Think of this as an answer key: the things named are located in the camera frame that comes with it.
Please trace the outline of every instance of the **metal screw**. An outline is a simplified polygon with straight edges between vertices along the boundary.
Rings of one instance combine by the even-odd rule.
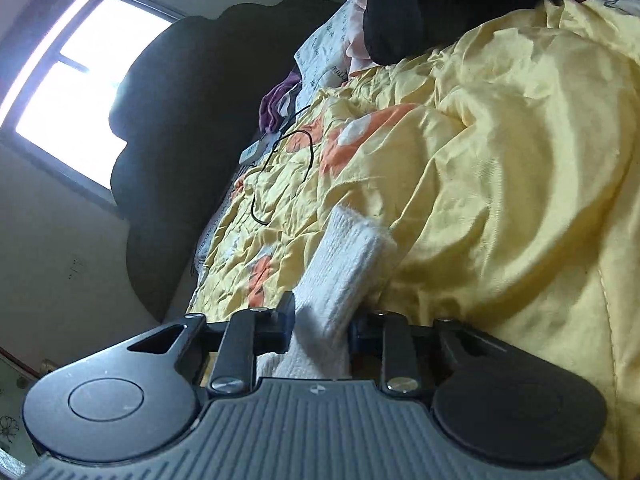
[[[394,377],[386,382],[386,387],[398,394],[408,394],[418,389],[420,384],[411,377]]]
[[[218,377],[211,381],[211,387],[219,394],[233,395],[243,392],[246,385],[242,379],[236,377]]]

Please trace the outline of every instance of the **black cord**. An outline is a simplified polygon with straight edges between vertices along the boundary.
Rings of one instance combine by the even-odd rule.
[[[305,177],[302,180],[302,182],[306,181],[306,178],[309,176],[309,172],[311,171],[311,168],[314,166],[314,138],[311,136],[311,134],[306,131],[306,130],[293,130],[291,133],[286,134],[286,135],[281,135],[278,140],[276,140],[273,143],[273,146],[271,147],[271,151],[269,153],[269,156],[267,157],[267,160],[264,163],[264,166],[262,167],[262,169],[260,170],[260,173],[258,173],[258,177],[255,179],[255,183],[256,183],[256,187],[258,184],[258,181],[260,180],[260,176],[262,174],[262,172],[265,170],[265,168],[269,165],[269,162],[271,160],[271,157],[273,156],[273,154],[276,152],[276,149],[278,148],[278,145],[280,144],[280,142],[284,139],[288,139],[289,137],[294,136],[295,134],[305,134],[308,138],[309,138],[309,165],[306,168],[306,173],[305,173]],[[263,226],[267,226],[269,225],[269,222],[271,222],[271,220],[268,221],[264,221],[264,220],[260,220],[254,212],[255,209],[255,195],[254,198],[251,200],[251,209],[249,211],[249,213],[251,214],[251,218],[253,218],[256,222],[258,222],[258,224],[263,225]]]

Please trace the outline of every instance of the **yellow bedding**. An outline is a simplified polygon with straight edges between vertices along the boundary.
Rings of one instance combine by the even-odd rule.
[[[381,308],[468,320],[590,380],[609,409],[594,460],[633,478],[639,58],[640,18],[565,0],[318,92],[296,125],[306,180],[298,133],[236,184],[192,310],[275,306],[331,209],[354,208],[398,244]]]

